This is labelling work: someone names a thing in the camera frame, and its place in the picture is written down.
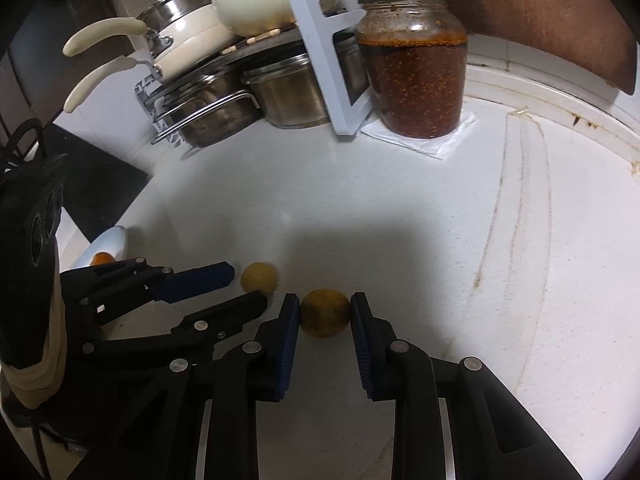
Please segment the patterned trivet mat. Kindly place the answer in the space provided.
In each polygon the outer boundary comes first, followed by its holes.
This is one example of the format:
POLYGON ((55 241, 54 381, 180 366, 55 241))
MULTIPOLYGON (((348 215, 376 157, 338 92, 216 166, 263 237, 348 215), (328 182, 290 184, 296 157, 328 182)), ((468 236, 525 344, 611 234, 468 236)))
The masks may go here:
POLYGON ((245 50, 248 47, 254 46, 255 44, 259 44, 260 42, 264 42, 271 38, 276 38, 283 35, 285 32, 290 32, 291 30, 297 29, 297 23, 294 22, 292 24, 287 24, 282 27, 273 28, 267 30, 266 32, 261 32, 256 36, 247 37, 236 44, 232 44, 232 46, 224 48, 219 52, 220 55, 228 55, 234 52, 239 52, 241 50, 245 50))

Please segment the small orange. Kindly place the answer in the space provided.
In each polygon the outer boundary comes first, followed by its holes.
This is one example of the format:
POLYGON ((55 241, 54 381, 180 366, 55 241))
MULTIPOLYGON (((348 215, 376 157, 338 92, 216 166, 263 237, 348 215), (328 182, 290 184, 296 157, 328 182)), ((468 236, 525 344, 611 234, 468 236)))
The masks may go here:
POLYGON ((90 262, 90 266, 102 266, 102 264, 114 263, 115 257, 109 252, 97 252, 90 262))

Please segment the glass jar green lid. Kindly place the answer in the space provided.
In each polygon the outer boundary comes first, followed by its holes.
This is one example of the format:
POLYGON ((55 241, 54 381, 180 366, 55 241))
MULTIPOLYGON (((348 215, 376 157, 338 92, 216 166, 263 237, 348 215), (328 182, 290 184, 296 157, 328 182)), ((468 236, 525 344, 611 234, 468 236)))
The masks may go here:
POLYGON ((378 114, 411 139, 436 139, 459 125, 468 34, 449 0, 357 0, 356 40, 378 114))

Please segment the black knife block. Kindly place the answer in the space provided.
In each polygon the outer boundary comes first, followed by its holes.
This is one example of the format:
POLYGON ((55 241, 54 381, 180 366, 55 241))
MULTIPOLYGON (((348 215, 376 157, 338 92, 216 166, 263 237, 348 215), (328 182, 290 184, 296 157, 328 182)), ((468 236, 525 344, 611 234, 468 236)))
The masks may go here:
POLYGON ((64 155, 63 207, 89 242, 117 223, 151 179, 55 124, 43 139, 50 155, 64 155))

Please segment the steel pot under shelf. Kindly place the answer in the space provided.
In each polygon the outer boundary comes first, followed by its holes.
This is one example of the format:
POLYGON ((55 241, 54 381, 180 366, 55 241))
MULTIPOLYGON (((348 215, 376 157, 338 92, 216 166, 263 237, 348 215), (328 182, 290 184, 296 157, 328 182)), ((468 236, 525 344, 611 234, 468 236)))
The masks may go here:
MULTIPOLYGON (((333 36, 350 102, 369 85, 355 35, 333 36)), ((318 80, 303 41, 289 42, 246 61, 242 81, 254 92, 267 122, 281 129, 301 129, 330 121, 318 80)))

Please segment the small yellow fruit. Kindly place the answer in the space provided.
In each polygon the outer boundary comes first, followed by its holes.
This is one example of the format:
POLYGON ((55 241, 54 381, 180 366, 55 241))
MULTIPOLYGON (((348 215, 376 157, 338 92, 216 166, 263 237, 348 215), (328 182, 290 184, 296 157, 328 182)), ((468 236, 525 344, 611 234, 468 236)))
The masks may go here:
POLYGON ((262 292, 272 295, 279 284, 278 269, 270 263, 254 262, 247 266, 240 278, 244 292, 262 292))

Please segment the pale blue oval plate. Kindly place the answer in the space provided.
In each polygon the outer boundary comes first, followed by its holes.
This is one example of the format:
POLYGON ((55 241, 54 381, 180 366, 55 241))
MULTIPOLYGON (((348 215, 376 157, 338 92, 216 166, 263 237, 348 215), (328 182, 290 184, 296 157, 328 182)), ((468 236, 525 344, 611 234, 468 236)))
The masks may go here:
POLYGON ((128 234, 123 226, 113 226, 100 234, 88 248, 70 266, 72 270, 90 266, 97 252, 109 252, 116 261, 124 260, 127 255, 128 234))

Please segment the small brown round fruit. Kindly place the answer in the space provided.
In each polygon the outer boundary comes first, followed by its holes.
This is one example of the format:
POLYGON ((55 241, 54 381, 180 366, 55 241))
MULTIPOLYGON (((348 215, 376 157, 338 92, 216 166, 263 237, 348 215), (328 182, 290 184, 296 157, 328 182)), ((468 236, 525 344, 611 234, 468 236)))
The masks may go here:
POLYGON ((349 324, 348 308, 349 300, 342 292, 314 289, 300 304, 300 327, 311 337, 333 337, 349 324))

